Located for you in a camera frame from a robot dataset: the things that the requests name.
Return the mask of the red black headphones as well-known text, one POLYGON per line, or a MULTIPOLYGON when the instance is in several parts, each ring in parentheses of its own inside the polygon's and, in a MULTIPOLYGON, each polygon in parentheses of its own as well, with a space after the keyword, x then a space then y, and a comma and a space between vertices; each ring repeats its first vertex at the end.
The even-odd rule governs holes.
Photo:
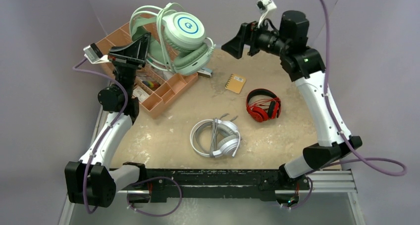
POLYGON ((279 118, 281 108, 282 104, 280 98, 270 90, 263 88, 254 89, 247 95, 247 112, 257 122, 279 118), (251 103, 251 99, 256 96, 266 96, 267 98, 251 103))

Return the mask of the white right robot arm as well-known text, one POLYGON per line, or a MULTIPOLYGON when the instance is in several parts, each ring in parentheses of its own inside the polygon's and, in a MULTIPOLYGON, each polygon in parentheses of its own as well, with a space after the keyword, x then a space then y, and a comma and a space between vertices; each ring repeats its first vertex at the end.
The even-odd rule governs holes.
POLYGON ((320 53, 307 46, 309 21, 300 11, 282 14, 279 29, 272 23, 242 23, 236 36, 222 45, 222 50, 236 59, 248 45, 249 56, 259 51, 278 56, 285 72, 303 96, 314 121, 317 143, 305 147, 302 155, 279 167, 278 182, 285 189, 299 178, 316 171, 362 146, 360 136, 353 135, 339 114, 326 79, 326 67, 320 53))

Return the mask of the mint green headphones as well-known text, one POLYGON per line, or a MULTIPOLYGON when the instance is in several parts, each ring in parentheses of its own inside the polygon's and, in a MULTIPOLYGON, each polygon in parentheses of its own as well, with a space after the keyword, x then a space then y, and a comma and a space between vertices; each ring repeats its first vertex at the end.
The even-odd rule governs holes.
POLYGON ((154 24, 157 37, 151 37, 146 63, 171 73, 191 75, 207 65, 215 44, 200 19, 176 2, 165 7, 144 5, 133 11, 129 21, 132 40, 147 33, 154 24))

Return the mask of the white over-ear headphones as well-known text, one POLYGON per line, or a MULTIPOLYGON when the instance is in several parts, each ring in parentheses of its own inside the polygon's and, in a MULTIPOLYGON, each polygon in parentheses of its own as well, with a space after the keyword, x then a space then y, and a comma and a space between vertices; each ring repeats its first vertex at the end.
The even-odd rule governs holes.
POLYGON ((218 158, 234 157, 240 147, 242 136, 233 120, 219 118, 205 119, 197 122, 189 135, 192 149, 200 156, 218 158), (210 129, 210 148, 205 149, 200 141, 200 135, 205 129, 210 129))

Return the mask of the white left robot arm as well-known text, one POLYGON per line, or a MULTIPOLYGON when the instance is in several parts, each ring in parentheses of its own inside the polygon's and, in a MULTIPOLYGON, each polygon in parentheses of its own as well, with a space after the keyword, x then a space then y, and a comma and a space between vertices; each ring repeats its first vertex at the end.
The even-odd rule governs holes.
POLYGON ((108 113, 105 124, 87 152, 78 161, 68 162, 64 169, 69 201, 84 205, 88 214, 93 213, 90 206, 109 207, 122 188, 131 185, 141 190, 148 183, 147 175, 141 172, 142 164, 126 163, 114 171, 109 165, 139 115, 140 104, 133 90, 137 71, 146 64, 151 38, 151 33, 145 32, 125 46, 111 47, 107 54, 95 43, 83 49, 82 63, 114 66, 113 78, 104 75, 112 84, 98 92, 98 101, 108 113))

